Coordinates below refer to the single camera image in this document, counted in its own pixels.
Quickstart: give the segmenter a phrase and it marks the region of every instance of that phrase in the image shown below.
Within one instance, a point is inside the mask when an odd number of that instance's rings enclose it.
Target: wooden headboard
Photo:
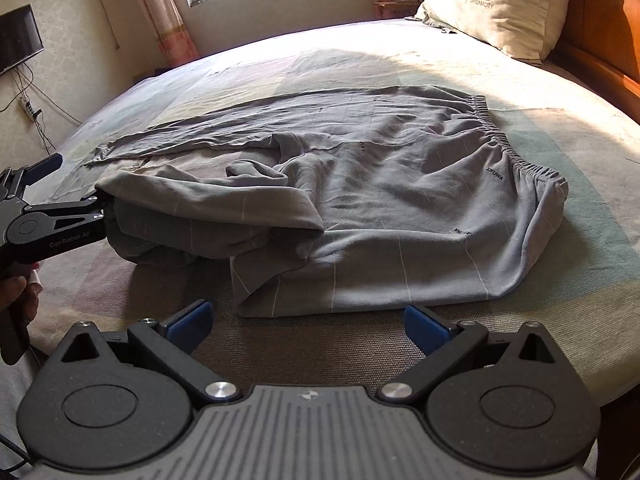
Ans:
[[[550,59],[640,123],[640,0],[569,0]]]

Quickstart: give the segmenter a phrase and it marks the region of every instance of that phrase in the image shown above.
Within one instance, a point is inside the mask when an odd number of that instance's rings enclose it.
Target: pillow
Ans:
[[[424,0],[416,18],[444,22],[499,48],[507,56],[540,64],[556,46],[569,0]]]

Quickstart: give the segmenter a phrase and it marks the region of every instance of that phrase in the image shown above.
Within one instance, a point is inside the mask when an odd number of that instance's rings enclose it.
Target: bedsheet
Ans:
[[[429,84],[484,94],[514,149],[558,170],[570,188],[563,222],[514,292],[437,311],[494,330],[540,320],[598,402],[633,387],[640,378],[640,126],[559,68],[519,63],[463,34],[403,20],[357,23],[261,41],[146,80],[87,121],[62,147],[62,169],[27,197],[74,200],[119,169],[166,164],[207,178],[240,158],[195,150],[85,166],[96,146],[149,126],[292,92]],[[260,149],[248,155],[269,156]],[[204,297],[216,301],[219,317],[196,357],[244,386],[375,387],[420,358],[398,311],[239,318],[225,260],[179,270],[134,266],[100,242],[50,259],[41,276],[46,291],[30,330],[46,351],[79,318],[119,330]]]

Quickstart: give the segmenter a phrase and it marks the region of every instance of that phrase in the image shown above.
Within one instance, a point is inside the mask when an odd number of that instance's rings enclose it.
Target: television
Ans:
[[[43,50],[30,5],[0,16],[0,76]]]

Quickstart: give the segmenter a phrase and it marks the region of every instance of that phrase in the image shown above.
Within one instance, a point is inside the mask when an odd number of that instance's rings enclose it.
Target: wall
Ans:
[[[100,0],[0,0],[0,13],[25,4],[33,7],[44,52],[30,60],[35,83],[58,104],[80,120],[85,120],[113,98],[125,91],[136,74],[155,63],[153,40],[140,49],[147,61],[136,54],[135,41],[117,50],[107,15]],[[135,0],[127,2],[114,22],[120,34],[127,27],[146,22]],[[17,89],[10,74],[0,77],[0,108],[10,101]],[[34,89],[28,90],[34,108],[44,112],[46,133],[59,146],[76,126],[51,107]],[[0,114],[0,170],[11,165],[31,164],[46,152],[33,123],[24,115],[18,101]]]
[[[371,0],[175,0],[205,56],[271,36],[372,20]]]
[[[138,79],[167,66],[137,0],[102,0],[127,71]]]

